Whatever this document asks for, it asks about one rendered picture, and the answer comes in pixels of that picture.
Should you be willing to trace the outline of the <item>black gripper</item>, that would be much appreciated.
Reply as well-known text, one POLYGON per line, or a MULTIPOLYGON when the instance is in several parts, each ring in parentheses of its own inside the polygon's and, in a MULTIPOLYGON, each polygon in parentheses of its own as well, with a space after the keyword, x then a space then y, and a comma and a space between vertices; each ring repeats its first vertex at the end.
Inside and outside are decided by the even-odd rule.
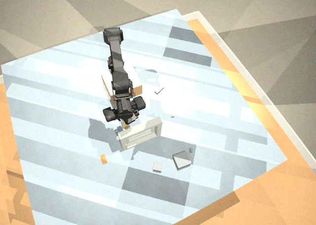
MULTIPOLYGON (((131 101, 132 109, 137 109, 138 111, 146 108, 146 103, 144 102, 143 98, 141 96, 133 98, 131 101)), ((118 120, 120 121, 120 118, 118 116, 118 110, 117 109, 111 109, 111 107, 108 107, 106 109, 103 109, 103 114, 105 116, 105 119, 107 122, 118 120)))

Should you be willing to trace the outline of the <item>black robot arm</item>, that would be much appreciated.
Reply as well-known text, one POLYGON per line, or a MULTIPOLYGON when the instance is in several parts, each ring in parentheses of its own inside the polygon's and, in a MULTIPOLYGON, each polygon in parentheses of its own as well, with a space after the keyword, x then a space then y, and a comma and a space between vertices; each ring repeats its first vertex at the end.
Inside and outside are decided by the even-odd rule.
POLYGON ((108 68, 112 74, 113 100, 117 102, 118 117, 123 119, 126 125, 134 122, 139 112, 132 109, 130 98, 133 98, 133 84, 128 73, 124 70, 124 61, 121 53, 121 42, 124 40, 123 31, 120 27, 112 27, 103 31, 104 43, 110 46, 111 55, 108 57, 108 68), (130 92, 129 93, 129 88, 130 92), (114 91, 115 95, 114 95, 114 91))

